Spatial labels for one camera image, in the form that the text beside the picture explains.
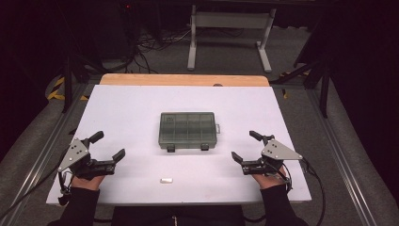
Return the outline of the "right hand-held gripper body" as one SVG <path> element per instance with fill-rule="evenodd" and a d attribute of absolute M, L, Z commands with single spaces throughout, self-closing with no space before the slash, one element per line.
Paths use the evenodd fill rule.
<path fill-rule="evenodd" d="M 263 145 L 261 157 L 254 161 L 243 161 L 242 170 L 245 175 L 263 174 L 274 175 L 279 173 L 285 160 L 300 160 L 303 156 L 275 138 Z"/>

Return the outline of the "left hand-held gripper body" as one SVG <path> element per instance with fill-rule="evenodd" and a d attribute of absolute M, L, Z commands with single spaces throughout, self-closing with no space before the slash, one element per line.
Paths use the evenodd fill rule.
<path fill-rule="evenodd" d="M 92 180 L 97 176 L 113 175 L 116 162 L 114 160 L 98 161 L 89 152 L 89 145 L 97 142 L 97 138 L 74 139 L 61 160 L 57 171 L 69 170 L 79 179 Z"/>

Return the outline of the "grey translucent compartment box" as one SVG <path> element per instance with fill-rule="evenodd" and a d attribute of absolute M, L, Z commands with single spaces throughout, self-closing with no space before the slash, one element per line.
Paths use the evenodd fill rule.
<path fill-rule="evenodd" d="M 158 143 L 168 153 L 177 149 L 209 151 L 217 144 L 213 112 L 163 112 Z"/>

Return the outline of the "person's left hand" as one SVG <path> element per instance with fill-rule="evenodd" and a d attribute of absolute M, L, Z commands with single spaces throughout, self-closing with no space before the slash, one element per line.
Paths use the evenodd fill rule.
<path fill-rule="evenodd" d="M 72 179 L 72 187 L 79 187 L 79 188 L 84 188 L 84 189 L 88 189 L 88 190 L 92 190 L 92 191 L 97 191 L 103 180 L 104 180 L 104 176 L 97 176 L 91 180 L 74 177 Z"/>

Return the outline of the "person's right hand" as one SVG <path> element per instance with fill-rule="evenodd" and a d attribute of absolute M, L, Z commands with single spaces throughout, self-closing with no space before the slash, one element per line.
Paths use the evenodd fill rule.
<path fill-rule="evenodd" d="M 260 189 L 285 184 L 284 179 L 278 173 L 274 175 L 252 174 L 252 178 L 258 183 Z"/>

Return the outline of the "white table board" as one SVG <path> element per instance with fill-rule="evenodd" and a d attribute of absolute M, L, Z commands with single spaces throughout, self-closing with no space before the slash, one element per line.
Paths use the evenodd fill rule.
<path fill-rule="evenodd" d="M 213 112 L 220 127 L 209 151 L 168 153 L 158 144 L 163 112 Z M 260 157 L 263 144 L 249 135 L 274 135 L 293 145 L 270 87 L 108 86 L 94 88 L 75 133 L 104 138 L 89 148 L 97 160 L 124 149 L 115 173 L 102 182 L 99 202 L 110 205 L 188 205 L 260 202 L 258 184 L 231 157 Z M 172 184 L 161 184 L 172 178 Z"/>

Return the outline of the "yellow and black floor tape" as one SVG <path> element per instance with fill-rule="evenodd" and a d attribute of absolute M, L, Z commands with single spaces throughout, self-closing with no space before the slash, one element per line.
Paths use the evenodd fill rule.
<path fill-rule="evenodd" d="M 58 93 L 59 89 L 60 89 L 61 86 L 64 84 L 64 82 L 65 82 L 65 78 L 62 77 L 62 76 L 60 76 L 60 77 L 56 80 L 56 82 L 55 82 L 55 84 L 54 84 L 52 90 L 50 91 L 50 93 L 49 93 L 48 96 L 47 96 L 47 99 L 48 99 L 48 100 L 52 100 L 52 99 L 65 100 L 65 99 L 66 99 L 66 96 L 65 96 L 64 94 L 59 94 L 59 93 Z"/>

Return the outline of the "black tripod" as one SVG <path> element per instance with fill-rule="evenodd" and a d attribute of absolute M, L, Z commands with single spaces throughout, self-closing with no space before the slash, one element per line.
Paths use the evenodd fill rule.
<path fill-rule="evenodd" d="M 107 73 L 107 70 L 100 64 L 96 64 L 88 58 L 79 55 L 77 53 L 67 54 L 63 65 L 63 76 L 64 76 L 64 108 L 63 113 L 66 113 L 72 106 L 72 78 L 75 77 L 78 83 L 86 84 L 90 78 L 88 75 L 88 69 L 86 66 L 89 65 L 96 73 Z"/>
<path fill-rule="evenodd" d="M 295 77 L 300 76 L 302 73 L 309 73 L 307 78 L 303 81 L 305 89 L 314 89 L 318 83 L 321 83 L 319 109 L 324 118 L 327 118 L 327 96 L 329 88 L 329 80 L 331 75 L 330 59 L 322 57 L 312 63 L 305 64 L 302 67 L 280 76 L 276 80 L 269 82 L 270 85 L 282 85 Z"/>

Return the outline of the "person's dark clothing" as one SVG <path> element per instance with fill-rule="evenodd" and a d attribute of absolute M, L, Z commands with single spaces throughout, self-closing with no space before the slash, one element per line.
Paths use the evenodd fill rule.
<path fill-rule="evenodd" d="M 111 226 L 246 226 L 240 205 L 116 207 Z"/>

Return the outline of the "grey metal stand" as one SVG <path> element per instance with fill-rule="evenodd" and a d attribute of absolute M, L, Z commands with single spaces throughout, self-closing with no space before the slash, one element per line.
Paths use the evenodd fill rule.
<path fill-rule="evenodd" d="M 272 8 L 266 13 L 238 13 L 238 12 L 205 12 L 198 11 L 192 6 L 190 17 L 190 46 L 188 52 L 187 69 L 194 71 L 196 68 L 197 28 L 238 28 L 262 29 L 263 37 L 256 42 L 256 47 L 266 73 L 271 73 L 272 68 L 265 50 L 277 10 Z"/>

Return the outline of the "aluminium floor rail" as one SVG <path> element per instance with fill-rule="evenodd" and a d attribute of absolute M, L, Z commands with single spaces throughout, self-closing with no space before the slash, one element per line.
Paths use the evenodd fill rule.
<path fill-rule="evenodd" d="M 327 136 L 328 144 L 331 150 L 331 154 L 334 161 L 339 169 L 341 176 L 343 177 L 343 182 L 349 193 L 349 196 L 354 204 L 359 218 L 363 226 L 376 226 L 376 221 L 371 209 L 359 187 L 358 180 L 356 179 L 353 171 L 351 170 L 344 154 L 341 145 L 333 131 L 333 128 L 327 118 L 322 114 L 319 108 L 319 100 L 317 93 L 312 89 L 307 89 L 306 93 L 310 100 L 310 103 L 317 115 L 318 120 Z"/>
<path fill-rule="evenodd" d="M 71 142 L 92 85 L 77 85 L 72 106 L 63 113 L 64 102 L 51 100 L 32 120 L 0 162 L 0 226 L 45 226 L 62 209 L 46 199 L 55 182 L 53 167 Z"/>

